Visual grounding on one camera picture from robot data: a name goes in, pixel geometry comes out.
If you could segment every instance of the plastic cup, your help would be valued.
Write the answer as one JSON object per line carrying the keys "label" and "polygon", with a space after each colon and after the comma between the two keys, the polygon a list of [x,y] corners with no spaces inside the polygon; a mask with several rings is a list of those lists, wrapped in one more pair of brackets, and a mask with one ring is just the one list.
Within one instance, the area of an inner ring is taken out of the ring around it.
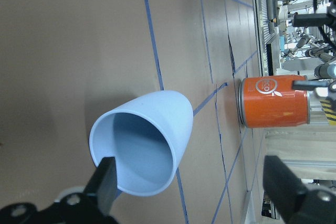
{"label": "plastic cup", "polygon": [[158,91],[129,101],[99,117],[90,133],[96,166],[114,156],[118,189],[152,196],[174,178],[193,125],[189,100],[176,91]]}

